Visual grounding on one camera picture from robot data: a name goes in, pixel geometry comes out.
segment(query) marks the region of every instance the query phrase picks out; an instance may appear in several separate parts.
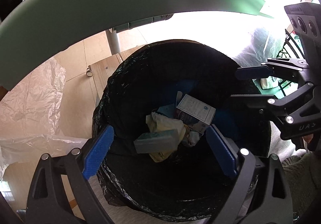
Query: black plastic bag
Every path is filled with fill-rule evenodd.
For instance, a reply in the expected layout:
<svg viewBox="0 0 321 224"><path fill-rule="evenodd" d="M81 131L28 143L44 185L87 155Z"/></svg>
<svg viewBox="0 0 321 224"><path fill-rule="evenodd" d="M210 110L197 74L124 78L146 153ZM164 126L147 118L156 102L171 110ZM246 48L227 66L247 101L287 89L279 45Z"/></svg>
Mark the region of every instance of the black plastic bag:
<svg viewBox="0 0 321 224"><path fill-rule="evenodd" d="M177 91L217 108L215 124L239 147L267 156L268 121L249 110L231 111L231 94L259 94L252 80L238 81L240 67L217 50L187 40L146 45L128 57L109 77L94 111L92 134L114 127L114 142L97 173L106 200L127 205L165 221L198 220L216 215L233 181L223 175L205 137L192 148L179 145L160 163L137 154L134 140L149 132L146 115L175 103Z"/></svg>

